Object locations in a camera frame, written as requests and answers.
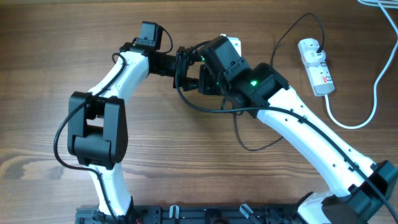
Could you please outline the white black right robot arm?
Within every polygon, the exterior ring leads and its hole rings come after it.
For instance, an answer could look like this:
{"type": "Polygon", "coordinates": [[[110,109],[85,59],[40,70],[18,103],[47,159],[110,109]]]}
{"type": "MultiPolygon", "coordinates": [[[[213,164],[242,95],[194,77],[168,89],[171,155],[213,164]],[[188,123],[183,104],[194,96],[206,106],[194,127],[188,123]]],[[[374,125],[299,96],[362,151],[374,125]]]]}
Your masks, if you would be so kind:
{"type": "Polygon", "coordinates": [[[300,99],[269,64],[251,68],[231,41],[219,36],[200,49],[210,71],[210,87],[281,134],[328,185],[299,203],[307,223],[367,223],[388,199],[397,168],[373,162],[344,142],[300,99]]]}

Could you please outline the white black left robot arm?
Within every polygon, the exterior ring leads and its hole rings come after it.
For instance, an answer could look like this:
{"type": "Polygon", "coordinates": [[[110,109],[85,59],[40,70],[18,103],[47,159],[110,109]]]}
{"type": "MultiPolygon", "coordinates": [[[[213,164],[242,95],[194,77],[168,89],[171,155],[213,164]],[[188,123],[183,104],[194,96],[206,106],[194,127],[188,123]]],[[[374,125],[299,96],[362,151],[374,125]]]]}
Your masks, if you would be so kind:
{"type": "Polygon", "coordinates": [[[196,49],[181,47],[176,55],[160,51],[166,30],[144,21],[141,33],[113,54],[114,67],[87,92],[74,92],[69,99],[67,149],[75,156],[78,170],[93,179],[99,205],[90,218],[98,223],[134,223],[139,216],[124,181],[121,162],[128,135],[126,104],[137,86],[151,73],[174,77],[183,86],[187,68],[202,60],[196,49]]]}

